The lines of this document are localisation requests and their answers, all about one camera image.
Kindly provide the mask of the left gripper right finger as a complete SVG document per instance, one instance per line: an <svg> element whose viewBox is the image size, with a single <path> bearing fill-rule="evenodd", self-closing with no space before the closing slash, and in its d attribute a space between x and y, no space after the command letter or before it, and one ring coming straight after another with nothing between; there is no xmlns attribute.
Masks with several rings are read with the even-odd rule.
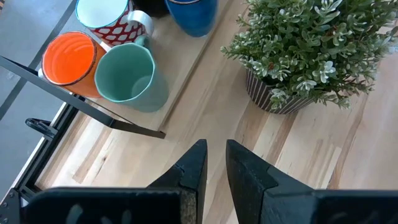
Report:
<svg viewBox="0 0 398 224"><path fill-rule="evenodd" d="M398 190L313 189L232 139L226 166L239 224L398 224Z"/></svg>

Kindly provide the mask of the teal mug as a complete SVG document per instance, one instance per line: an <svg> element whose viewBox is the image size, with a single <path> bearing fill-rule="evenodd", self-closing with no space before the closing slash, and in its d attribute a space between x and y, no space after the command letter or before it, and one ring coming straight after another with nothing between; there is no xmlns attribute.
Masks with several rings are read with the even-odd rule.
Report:
<svg viewBox="0 0 398 224"><path fill-rule="evenodd" d="M107 51L96 68L95 84L103 98L145 113L159 110L169 97L146 35Z"/></svg>

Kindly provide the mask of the orange mug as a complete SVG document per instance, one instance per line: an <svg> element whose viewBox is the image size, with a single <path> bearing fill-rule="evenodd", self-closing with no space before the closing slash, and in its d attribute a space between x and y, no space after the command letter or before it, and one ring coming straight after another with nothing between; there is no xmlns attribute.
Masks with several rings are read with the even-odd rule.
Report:
<svg viewBox="0 0 398 224"><path fill-rule="evenodd" d="M42 56L42 72L53 85L88 98L101 98L95 71L105 53L88 34L66 32L47 46Z"/></svg>

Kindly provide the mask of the artificial plant in striped pot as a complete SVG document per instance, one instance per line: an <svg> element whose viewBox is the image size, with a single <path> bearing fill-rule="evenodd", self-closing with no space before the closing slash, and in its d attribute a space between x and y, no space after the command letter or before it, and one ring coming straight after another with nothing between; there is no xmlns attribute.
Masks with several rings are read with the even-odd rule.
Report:
<svg viewBox="0 0 398 224"><path fill-rule="evenodd" d="M262 110L350 107L373 90L379 62L398 52L398 0L247 0L241 32L221 51L246 69Z"/></svg>

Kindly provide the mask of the black frame bracket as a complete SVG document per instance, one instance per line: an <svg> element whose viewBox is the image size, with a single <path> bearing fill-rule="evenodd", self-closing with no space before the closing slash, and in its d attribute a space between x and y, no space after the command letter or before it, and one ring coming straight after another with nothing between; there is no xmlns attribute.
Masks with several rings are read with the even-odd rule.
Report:
<svg viewBox="0 0 398 224"><path fill-rule="evenodd" d="M58 133L58 130L51 125L50 121L35 119L35 118L27 118L25 124L28 127L41 133L44 136L44 138L49 141L51 141Z"/></svg>

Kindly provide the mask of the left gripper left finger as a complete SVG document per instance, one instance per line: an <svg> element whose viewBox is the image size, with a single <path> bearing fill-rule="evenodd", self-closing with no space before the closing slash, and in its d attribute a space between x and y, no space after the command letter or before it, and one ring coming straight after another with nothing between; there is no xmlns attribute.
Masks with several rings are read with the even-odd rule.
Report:
<svg viewBox="0 0 398 224"><path fill-rule="evenodd" d="M202 224L207 141L144 188L57 187L34 196L23 224Z"/></svg>

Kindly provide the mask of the blue mug white handle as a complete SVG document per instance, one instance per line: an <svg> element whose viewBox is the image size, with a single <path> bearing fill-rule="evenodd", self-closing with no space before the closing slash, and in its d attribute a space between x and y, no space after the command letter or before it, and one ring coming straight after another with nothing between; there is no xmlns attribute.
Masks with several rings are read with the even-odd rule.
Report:
<svg viewBox="0 0 398 224"><path fill-rule="evenodd" d="M164 0L179 27L192 37L207 35L213 28L218 0Z"/></svg>

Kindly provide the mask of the black aluminium table frame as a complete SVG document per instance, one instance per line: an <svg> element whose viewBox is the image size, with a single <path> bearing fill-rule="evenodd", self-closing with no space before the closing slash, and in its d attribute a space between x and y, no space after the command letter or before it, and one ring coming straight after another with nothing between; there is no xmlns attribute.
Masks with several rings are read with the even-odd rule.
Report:
<svg viewBox="0 0 398 224"><path fill-rule="evenodd" d="M0 224L20 224L23 207L42 189L36 181L55 152L58 144L74 120L78 110L69 104L63 104L51 125L58 130L56 136L47 140L42 136L25 166L12 184L8 193L0 202Z"/></svg>

